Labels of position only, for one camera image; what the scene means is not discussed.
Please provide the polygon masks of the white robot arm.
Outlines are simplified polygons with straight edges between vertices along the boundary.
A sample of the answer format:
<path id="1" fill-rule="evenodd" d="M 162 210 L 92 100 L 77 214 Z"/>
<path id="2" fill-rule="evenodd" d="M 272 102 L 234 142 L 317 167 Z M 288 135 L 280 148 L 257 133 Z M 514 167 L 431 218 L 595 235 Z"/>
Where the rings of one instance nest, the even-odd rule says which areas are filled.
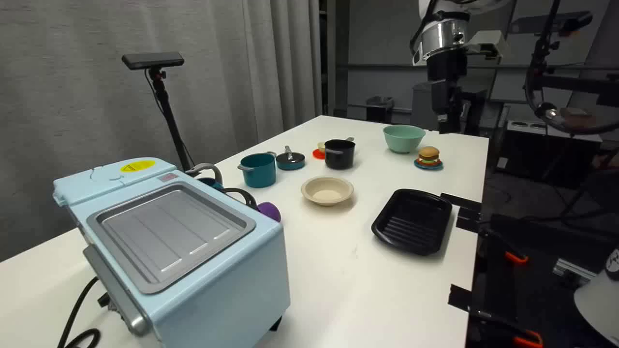
<path id="1" fill-rule="evenodd" d="M 419 26 L 410 38 L 414 65 L 427 67 L 431 107 L 441 133 L 479 133 L 485 96 L 468 92 L 458 78 L 468 57 L 499 57 L 504 49 L 501 28 L 468 34 L 472 15 L 493 11 L 506 0 L 417 0 Z"/>

